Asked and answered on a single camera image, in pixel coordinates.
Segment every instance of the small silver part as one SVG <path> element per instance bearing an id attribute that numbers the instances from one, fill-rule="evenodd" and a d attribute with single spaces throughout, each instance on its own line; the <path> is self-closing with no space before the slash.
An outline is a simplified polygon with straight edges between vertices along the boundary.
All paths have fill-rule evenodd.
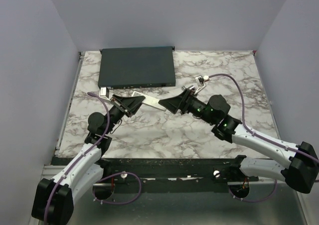
<path id="1" fill-rule="evenodd" d="M 196 179 L 202 179 L 202 177 L 187 177 L 187 178 L 167 178 L 170 181 L 176 181 L 176 180 L 183 180 L 183 181 L 188 181 L 188 180 L 196 180 Z"/>
<path id="2" fill-rule="evenodd" d="M 206 87 L 205 79 L 203 76 L 195 77 L 196 83 L 198 85 L 198 88 L 196 89 L 194 95 L 196 96 L 201 90 L 203 90 Z"/>
<path id="3" fill-rule="evenodd" d="M 195 86 L 191 85 L 189 87 L 187 87 L 188 89 L 190 89 L 191 91 L 195 91 Z M 186 86 L 182 86 L 181 89 L 184 91 L 186 89 Z"/>
<path id="4" fill-rule="evenodd" d="M 95 183 L 93 184 L 93 187 L 110 187 L 111 184 L 107 184 L 107 183 Z"/>
<path id="5" fill-rule="evenodd" d="M 195 81 L 196 81 L 198 87 L 201 87 L 203 85 L 203 83 L 201 83 L 199 79 L 204 79 L 204 78 L 202 75 L 195 77 Z"/>
<path id="6" fill-rule="evenodd" d="M 285 184 L 285 182 L 278 180 L 277 181 L 278 184 Z M 228 185 L 242 185 L 243 181 L 236 181 L 236 182 L 227 182 Z M 259 181 L 249 181 L 249 185 L 253 185 L 253 184 L 274 184 L 274 180 L 273 179 L 269 179 L 269 178 L 264 178 L 264 177 L 259 177 Z"/>
<path id="7" fill-rule="evenodd" d="M 218 170 L 215 170 L 213 172 L 213 175 L 215 176 L 215 178 L 219 178 L 220 177 L 220 172 Z"/>
<path id="8" fill-rule="evenodd" d="M 132 93 L 132 97 L 137 97 L 137 96 L 144 96 L 145 97 L 145 99 L 142 101 L 142 104 L 149 106 L 149 107 L 153 107 L 153 108 L 158 109 L 158 110 L 163 111 L 163 112 L 166 111 L 166 108 L 159 104 L 159 101 L 160 101 L 159 99 L 145 95 L 145 94 L 137 92 L 137 91 L 134 91 Z"/>
<path id="9" fill-rule="evenodd" d="M 206 87 L 206 84 L 203 82 L 203 86 L 196 89 L 196 91 L 195 91 L 195 93 L 194 93 L 195 96 L 196 96 L 201 90 L 203 90 L 205 87 Z"/>
<path id="10" fill-rule="evenodd" d="M 205 75 L 205 76 L 203 76 L 203 79 L 204 79 L 205 82 L 208 82 L 209 81 L 209 76 Z"/>
<path id="11" fill-rule="evenodd" d="M 122 179 L 125 179 L 126 177 L 128 176 L 128 174 L 121 174 L 121 178 Z"/>
<path id="12" fill-rule="evenodd" d="M 109 95 L 110 95 L 109 93 L 110 93 L 109 89 L 107 89 L 106 87 L 101 87 L 100 92 L 99 92 L 99 97 L 111 102 L 111 100 L 109 98 Z"/>
<path id="13" fill-rule="evenodd" d="M 120 104 L 118 101 L 116 101 L 116 100 L 112 100 L 111 102 L 112 102 L 114 105 L 117 104 L 118 106 L 121 106 L 121 104 Z"/>

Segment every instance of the gray wall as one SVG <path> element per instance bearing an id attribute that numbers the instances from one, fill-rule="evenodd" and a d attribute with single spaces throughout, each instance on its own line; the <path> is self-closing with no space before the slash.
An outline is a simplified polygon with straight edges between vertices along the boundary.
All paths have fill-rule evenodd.
<path id="1" fill-rule="evenodd" d="M 78 52 L 51 0 L 0 0 L 0 224 L 25 225 Z"/>
<path id="2" fill-rule="evenodd" d="M 254 50 L 285 0 L 52 0 L 80 50 Z"/>
<path id="3" fill-rule="evenodd" d="M 319 154 L 319 1 L 287 0 L 257 52 L 257 65 L 283 139 Z M 319 184 L 309 196 L 317 211 Z"/>

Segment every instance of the white marble surface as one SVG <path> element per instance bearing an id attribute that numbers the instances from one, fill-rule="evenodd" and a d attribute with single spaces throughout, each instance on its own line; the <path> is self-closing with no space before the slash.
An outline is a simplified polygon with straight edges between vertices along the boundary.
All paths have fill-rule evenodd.
<path id="1" fill-rule="evenodd" d="M 164 99 L 180 94 L 183 85 L 195 85 L 195 76 L 227 73 L 238 81 L 243 90 L 246 123 L 265 134 L 277 137 L 252 52 L 173 52 L 173 57 L 176 87 L 136 90 Z M 86 94 L 98 94 L 100 62 L 100 52 L 86 52 L 59 157 L 74 157 L 87 136 L 89 115 L 93 112 L 105 113 L 101 103 Z M 112 92 L 121 96 L 132 94 L 129 89 Z M 220 77 L 211 80 L 198 98 L 206 102 L 214 94 L 222 94 L 231 105 L 229 114 L 241 118 L 240 96 L 230 79 Z M 111 135 L 113 141 L 104 157 L 233 158 L 238 154 L 264 157 L 249 148 L 218 140 L 211 129 L 211 126 L 194 119 L 191 114 L 181 116 L 142 105 L 135 116 L 124 117 L 122 125 Z"/>

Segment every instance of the metal clamp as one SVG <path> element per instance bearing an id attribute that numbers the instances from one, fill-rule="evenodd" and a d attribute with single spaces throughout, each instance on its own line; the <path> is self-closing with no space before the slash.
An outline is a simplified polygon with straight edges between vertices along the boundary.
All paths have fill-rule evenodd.
<path id="1" fill-rule="evenodd" d="M 153 108 L 161 110 L 163 112 L 166 110 L 165 107 L 163 107 L 159 104 L 160 100 L 155 98 L 155 97 L 145 95 L 141 92 L 133 91 L 132 97 L 137 97 L 137 96 L 144 96 L 145 97 L 145 99 L 142 101 L 142 104 L 144 104 L 146 106 L 153 107 Z"/>
<path id="2" fill-rule="evenodd" d="M 206 84 L 205 82 L 209 81 L 209 76 L 197 76 L 195 77 L 196 83 L 198 85 L 198 88 L 196 89 L 194 95 L 196 96 L 200 91 L 202 91 L 205 87 Z"/>

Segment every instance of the metal bracket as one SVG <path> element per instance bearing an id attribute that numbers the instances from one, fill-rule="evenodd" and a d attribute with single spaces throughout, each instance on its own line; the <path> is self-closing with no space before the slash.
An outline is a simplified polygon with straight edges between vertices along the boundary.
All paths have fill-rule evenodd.
<path id="1" fill-rule="evenodd" d="M 137 91 L 134 91 L 132 93 L 132 97 L 137 97 L 137 96 L 144 96 L 145 99 L 143 100 L 142 104 L 146 105 L 146 106 L 149 106 L 149 107 L 153 107 L 155 109 L 158 109 L 158 110 L 161 110 L 161 111 L 165 111 L 166 108 L 161 106 L 159 104 L 159 99 L 155 98 L 155 97 L 151 97 L 151 96 L 148 96 L 148 95 L 145 95 L 143 93 L 140 93 L 140 92 L 137 92 Z"/>
<path id="2" fill-rule="evenodd" d="M 196 80 L 196 83 L 198 85 L 198 88 L 195 91 L 195 96 L 196 96 L 200 91 L 202 91 L 206 87 L 205 82 L 209 81 L 209 76 L 200 75 L 200 76 L 195 77 L 195 80 Z"/>
<path id="3" fill-rule="evenodd" d="M 101 87 L 99 92 L 99 97 L 108 102 L 111 102 L 109 96 L 110 96 L 110 90 L 107 87 Z"/>

